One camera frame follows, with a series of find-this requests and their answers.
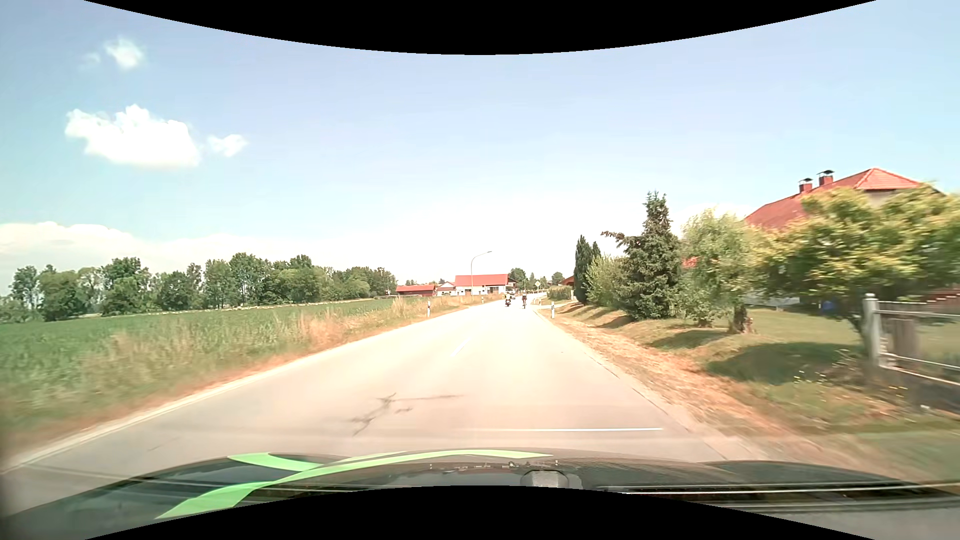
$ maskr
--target deciduous tree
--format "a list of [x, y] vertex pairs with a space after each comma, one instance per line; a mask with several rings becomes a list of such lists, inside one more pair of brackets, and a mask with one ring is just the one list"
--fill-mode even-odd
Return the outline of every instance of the deciduous tree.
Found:
[[871, 204], [836, 187], [803, 197], [806, 219], [763, 235], [757, 269], [769, 297], [832, 301], [861, 331], [866, 293], [916, 298], [960, 282], [960, 200], [925, 185]]
[[751, 232], [736, 215], [718, 216], [713, 209], [687, 220], [681, 251], [684, 260], [689, 261], [684, 270], [689, 277], [684, 284], [684, 309], [688, 314], [692, 306], [706, 302], [713, 311], [732, 316], [731, 331], [746, 330], [744, 297], [756, 284], [751, 266]]

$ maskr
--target white building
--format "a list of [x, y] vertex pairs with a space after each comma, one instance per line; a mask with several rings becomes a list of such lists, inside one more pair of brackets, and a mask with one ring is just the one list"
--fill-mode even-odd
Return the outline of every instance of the white building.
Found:
[[470, 294], [503, 294], [516, 291], [516, 282], [509, 274], [475, 274], [457, 276], [454, 280], [454, 296]]

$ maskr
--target car hood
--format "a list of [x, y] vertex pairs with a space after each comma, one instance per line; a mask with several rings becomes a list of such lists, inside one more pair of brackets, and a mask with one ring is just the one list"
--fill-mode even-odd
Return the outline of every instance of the car hood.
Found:
[[822, 506], [822, 502], [837, 498], [849, 503], [857, 498], [876, 502], [877, 497], [890, 501], [891, 497], [916, 500], [947, 495], [868, 473], [780, 461], [692, 463], [531, 448], [353, 457], [258, 453], [190, 463], [115, 482], [14, 514], [10, 524], [23, 538], [90, 538], [157, 521], [305, 495], [452, 485], [564, 487], [768, 508], [785, 503], [794, 508], [805, 503]]

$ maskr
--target green stripe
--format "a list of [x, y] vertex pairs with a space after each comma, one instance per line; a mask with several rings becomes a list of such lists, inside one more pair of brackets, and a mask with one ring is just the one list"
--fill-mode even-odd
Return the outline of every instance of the green stripe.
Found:
[[329, 464], [307, 471], [301, 471], [279, 480], [248, 482], [214, 489], [213, 491], [208, 491], [202, 495], [183, 501], [182, 503], [174, 506], [170, 510], [167, 510], [158, 516], [157, 519], [187, 516], [200, 512], [209, 512], [211, 510], [233, 508], [246, 497], [248, 497], [250, 493], [256, 491], [257, 489], [271, 485], [279, 485], [282, 483], [303, 479], [312, 479], [326, 475], [333, 475], [335, 473], [344, 473], [347, 471], [377, 467], [380, 465], [391, 465], [394, 463], [403, 463], [405, 461], [417, 461], [418, 459], [449, 457], [453, 455], [484, 455], [488, 457], [503, 457], [511, 459], [550, 456], [550, 454], [534, 454], [530, 452], [515, 452], [508, 450], [446, 450], [440, 452], [425, 452], [420, 454], [394, 455], [393, 457], [381, 457], [379, 459], [370, 459], [359, 462], [352, 461], [345, 463], [340, 461], [338, 464]]
[[310, 461], [297, 461], [287, 459], [286, 457], [277, 457], [265, 452], [256, 454], [238, 454], [229, 455], [228, 459], [240, 461], [241, 463], [250, 463], [261, 467], [270, 467], [271, 469], [282, 469], [284, 471], [309, 471], [322, 466], [322, 463], [311, 463]]

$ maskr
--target dirt shoulder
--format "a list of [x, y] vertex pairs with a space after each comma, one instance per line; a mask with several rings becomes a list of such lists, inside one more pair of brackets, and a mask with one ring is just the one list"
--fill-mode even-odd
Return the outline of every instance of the dirt shoulder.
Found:
[[927, 476], [913, 467], [891, 463], [884, 454], [862, 444], [854, 435], [810, 435], [797, 430], [765, 404], [749, 403], [751, 392], [742, 383], [718, 378], [694, 359], [644, 347], [609, 328], [567, 316], [576, 308], [558, 310], [555, 319], [550, 319], [549, 312], [541, 311], [540, 316], [649, 388], [656, 399], [711, 429], [746, 439], [769, 459], [851, 468], [905, 479]]

